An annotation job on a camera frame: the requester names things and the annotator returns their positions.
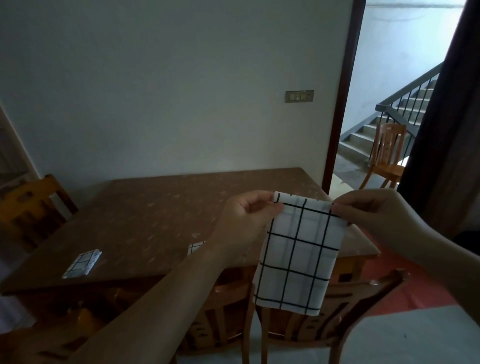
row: white wall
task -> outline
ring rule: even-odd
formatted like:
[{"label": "white wall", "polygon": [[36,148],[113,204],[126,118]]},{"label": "white wall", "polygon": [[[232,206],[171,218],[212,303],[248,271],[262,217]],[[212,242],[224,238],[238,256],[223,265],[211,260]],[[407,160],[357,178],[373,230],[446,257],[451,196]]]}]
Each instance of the white wall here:
[{"label": "white wall", "polygon": [[[352,1],[9,1],[0,101],[41,174],[323,175]],[[286,90],[313,103],[285,104]]]},{"label": "white wall", "polygon": [[465,0],[369,0],[347,106],[346,132],[375,105],[445,59]]}]

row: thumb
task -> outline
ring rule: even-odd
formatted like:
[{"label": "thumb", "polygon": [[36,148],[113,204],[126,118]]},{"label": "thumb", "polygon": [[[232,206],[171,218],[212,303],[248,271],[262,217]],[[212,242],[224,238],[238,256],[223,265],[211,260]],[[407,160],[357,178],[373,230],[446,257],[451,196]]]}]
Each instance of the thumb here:
[{"label": "thumb", "polygon": [[273,218],[276,218],[283,211],[283,208],[283,203],[269,203],[260,211],[251,214],[251,216],[255,223],[257,223],[259,226],[263,226],[270,222]]},{"label": "thumb", "polygon": [[331,210],[343,220],[362,227],[368,227],[372,215],[371,212],[365,212],[352,206],[341,204],[332,204]]}]

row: table top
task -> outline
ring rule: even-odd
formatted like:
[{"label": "table top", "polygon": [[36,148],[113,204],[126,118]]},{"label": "table top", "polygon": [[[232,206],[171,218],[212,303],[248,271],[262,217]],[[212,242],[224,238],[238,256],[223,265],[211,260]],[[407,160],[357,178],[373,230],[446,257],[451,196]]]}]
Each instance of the table top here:
[{"label": "table top", "polygon": [[[165,275],[189,244],[209,236],[230,196],[258,189],[330,201],[301,168],[115,180],[7,277],[0,292]],[[257,265],[263,238],[232,266]],[[78,254],[93,249],[102,255],[87,276],[62,279]],[[378,254],[352,225],[338,257]]]}]

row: left hand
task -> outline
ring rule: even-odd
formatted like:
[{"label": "left hand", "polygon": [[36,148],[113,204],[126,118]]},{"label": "left hand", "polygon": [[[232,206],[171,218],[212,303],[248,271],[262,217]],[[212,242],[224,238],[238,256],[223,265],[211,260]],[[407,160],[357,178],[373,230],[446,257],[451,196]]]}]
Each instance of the left hand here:
[{"label": "left hand", "polygon": [[283,211],[282,203],[273,203],[273,195],[269,191],[251,191],[229,198],[205,245],[224,248],[232,259],[238,257],[262,228]]}]

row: staircase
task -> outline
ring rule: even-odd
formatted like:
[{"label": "staircase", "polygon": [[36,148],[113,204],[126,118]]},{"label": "staircase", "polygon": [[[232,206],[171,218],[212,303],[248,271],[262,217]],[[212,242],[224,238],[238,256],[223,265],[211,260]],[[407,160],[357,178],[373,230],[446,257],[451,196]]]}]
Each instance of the staircase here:
[{"label": "staircase", "polygon": [[428,107],[441,66],[442,63],[377,104],[375,107],[377,114],[372,115],[370,122],[358,124],[355,132],[340,139],[338,154],[357,165],[368,165],[376,125],[397,122],[407,126],[402,157],[402,159],[405,159],[410,154],[413,146],[412,141],[415,141],[417,136],[418,128]]}]

